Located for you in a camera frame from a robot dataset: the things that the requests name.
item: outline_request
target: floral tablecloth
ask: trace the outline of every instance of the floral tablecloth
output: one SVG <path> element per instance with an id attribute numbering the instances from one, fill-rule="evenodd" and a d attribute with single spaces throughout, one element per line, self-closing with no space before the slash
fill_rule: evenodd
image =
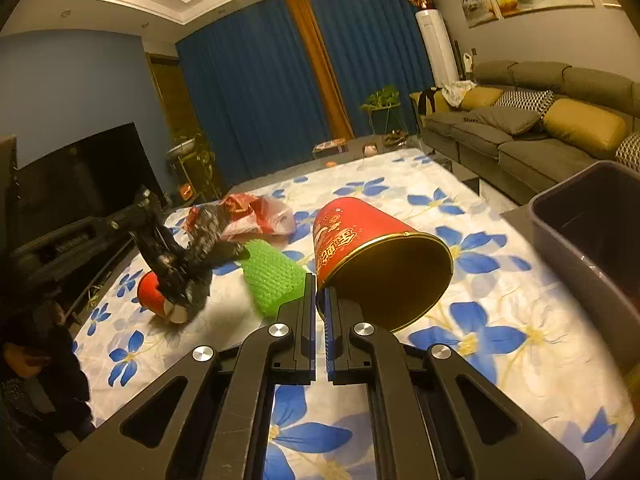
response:
<path id="1" fill-rule="evenodd" d="M 451 345 L 576 454 L 588 478 L 619 444 L 634 417 L 631 403 L 579 304 L 507 222 L 422 152 L 377 155 L 254 193 L 278 197 L 296 212 L 296 232 L 279 249 L 311 272 L 315 215 L 337 196 L 357 196 L 441 237 L 455 259 L 452 283 L 399 340 L 421 348 Z M 167 222 L 183 244 L 186 213 Z M 137 256 L 76 338 L 98 425 L 205 335 L 223 349 L 262 323 L 236 264 L 215 269 L 207 306 L 182 326 L 138 304 L 136 286 L 147 271 Z M 269 480 L 376 476 L 366 390 L 328 383 L 323 330 L 318 319 L 318 380 L 276 390 Z"/>

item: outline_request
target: silver screw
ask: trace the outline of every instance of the silver screw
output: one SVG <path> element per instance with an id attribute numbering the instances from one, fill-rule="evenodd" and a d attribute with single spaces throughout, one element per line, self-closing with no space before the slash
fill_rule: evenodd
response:
<path id="1" fill-rule="evenodd" d="M 289 327 L 284 323 L 274 323 L 269 327 L 269 333 L 274 337 L 283 337 L 289 333 Z"/>
<path id="2" fill-rule="evenodd" d="M 198 346 L 191 355 L 196 359 L 196 361 L 208 361 L 213 357 L 213 348 L 210 346 Z"/>
<path id="3" fill-rule="evenodd" d="M 371 335 L 373 334 L 373 325 L 371 323 L 358 323 L 353 327 L 353 331 L 358 335 Z"/>
<path id="4" fill-rule="evenodd" d="M 431 355 L 436 359 L 449 359 L 451 357 L 451 348 L 444 345 L 435 345 L 431 349 Z"/>

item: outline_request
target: checkered pillow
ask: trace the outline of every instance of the checkered pillow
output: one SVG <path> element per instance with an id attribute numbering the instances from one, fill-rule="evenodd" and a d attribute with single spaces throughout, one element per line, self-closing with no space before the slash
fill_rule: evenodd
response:
<path id="1" fill-rule="evenodd" d="M 616 160 L 640 172 L 640 135 L 630 134 L 616 151 Z"/>
<path id="2" fill-rule="evenodd" d="M 538 112 L 541 118 L 544 118 L 553 103 L 554 93 L 551 90 L 542 92 L 512 90 L 502 94 L 494 106 L 513 106 L 524 108 L 525 110 L 533 110 Z M 542 120 L 538 123 L 538 127 L 542 130 Z"/>

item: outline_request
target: television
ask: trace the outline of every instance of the television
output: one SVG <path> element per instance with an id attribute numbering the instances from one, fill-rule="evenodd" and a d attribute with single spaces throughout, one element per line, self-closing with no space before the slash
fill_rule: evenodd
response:
<path id="1" fill-rule="evenodd" d="M 134 123 L 86 137 L 35 160 L 18 170 L 18 183 L 14 248 L 88 216 L 115 213 L 131 205 L 141 186 L 166 205 Z"/>

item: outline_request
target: curtain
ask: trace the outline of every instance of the curtain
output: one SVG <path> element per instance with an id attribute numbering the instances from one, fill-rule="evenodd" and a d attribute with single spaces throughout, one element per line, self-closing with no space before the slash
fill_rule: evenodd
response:
<path id="1" fill-rule="evenodd" d="M 284 0 L 265 0 L 177 43 L 202 129 L 228 186 L 311 158 L 331 139 L 322 96 Z"/>
<path id="2" fill-rule="evenodd" d="M 311 4 L 354 133 L 370 135 L 360 105 L 389 84 L 399 89 L 407 127 L 416 132 L 409 94 L 433 85 L 415 20 L 418 9 L 407 0 L 311 0 Z"/>
<path id="3" fill-rule="evenodd" d="M 286 0 L 296 22 L 300 36 L 305 43 L 306 53 L 314 69 L 318 88 L 322 94 L 324 108 L 335 139 L 353 139 L 353 131 L 344 107 L 338 81 L 335 78 L 331 60 L 324 46 L 309 0 Z"/>

